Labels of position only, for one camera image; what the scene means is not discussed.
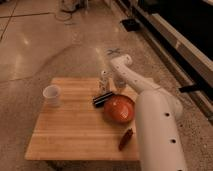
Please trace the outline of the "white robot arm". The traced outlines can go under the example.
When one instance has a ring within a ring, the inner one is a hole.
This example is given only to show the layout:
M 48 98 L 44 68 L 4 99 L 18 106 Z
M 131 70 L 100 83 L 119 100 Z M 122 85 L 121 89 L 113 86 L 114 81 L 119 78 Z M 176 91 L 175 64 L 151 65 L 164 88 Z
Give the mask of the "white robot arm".
M 129 66 L 128 55 L 110 61 L 115 75 L 136 93 L 135 126 L 142 171 L 188 171 L 176 120 L 183 113 L 180 100 Z

